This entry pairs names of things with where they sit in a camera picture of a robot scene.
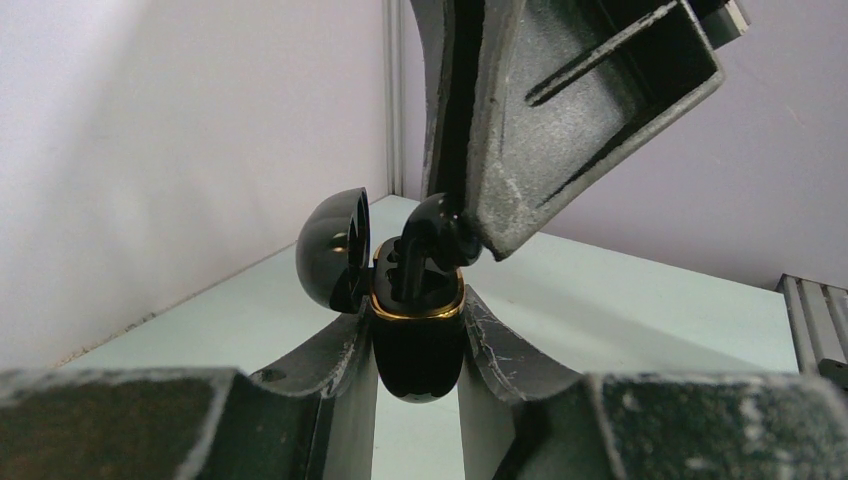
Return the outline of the black earbud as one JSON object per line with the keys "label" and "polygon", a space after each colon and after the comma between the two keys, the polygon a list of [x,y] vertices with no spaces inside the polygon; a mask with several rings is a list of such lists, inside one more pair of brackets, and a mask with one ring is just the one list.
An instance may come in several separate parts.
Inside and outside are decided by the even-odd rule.
{"label": "black earbud", "polygon": [[432,195],[410,214],[400,237],[392,299],[411,304],[453,282],[474,264],[482,242],[462,215],[463,204],[448,193]]}

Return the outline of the black earbud charging case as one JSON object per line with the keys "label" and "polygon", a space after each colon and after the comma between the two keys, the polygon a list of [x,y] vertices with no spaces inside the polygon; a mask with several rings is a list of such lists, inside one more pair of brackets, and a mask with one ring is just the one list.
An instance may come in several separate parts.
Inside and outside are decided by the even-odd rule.
{"label": "black earbud charging case", "polygon": [[296,270],[312,301],[343,314],[365,312],[385,388],[410,403],[444,397],[458,381],[464,348],[466,286],[461,267],[444,289],[421,301],[392,299],[402,232],[373,249],[367,192],[323,200],[296,242]]}

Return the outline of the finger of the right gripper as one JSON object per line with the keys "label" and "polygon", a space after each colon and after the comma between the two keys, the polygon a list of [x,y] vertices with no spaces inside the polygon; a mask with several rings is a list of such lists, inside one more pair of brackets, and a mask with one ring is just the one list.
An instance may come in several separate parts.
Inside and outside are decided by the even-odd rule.
{"label": "finger of the right gripper", "polygon": [[465,199],[468,149],[485,18],[483,1],[411,3],[424,60],[422,189]]}
{"label": "finger of the right gripper", "polygon": [[489,1],[465,212],[499,260],[714,93],[687,1]]}

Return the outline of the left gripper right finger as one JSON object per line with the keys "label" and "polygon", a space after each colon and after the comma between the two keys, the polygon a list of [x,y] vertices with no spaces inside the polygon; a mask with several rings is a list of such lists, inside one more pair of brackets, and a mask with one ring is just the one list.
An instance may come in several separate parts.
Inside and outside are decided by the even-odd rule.
{"label": "left gripper right finger", "polygon": [[843,479],[847,399],[789,374],[581,374],[468,290],[469,479]]}

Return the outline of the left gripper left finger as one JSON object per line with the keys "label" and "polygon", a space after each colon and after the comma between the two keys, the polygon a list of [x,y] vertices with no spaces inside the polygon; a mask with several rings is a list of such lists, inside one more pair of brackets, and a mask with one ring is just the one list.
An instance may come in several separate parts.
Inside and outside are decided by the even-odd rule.
{"label": "left gripper left finger", "polygon": [[376,369],[365,314],[266,367],[9,370],[5,479],[366,479]]}

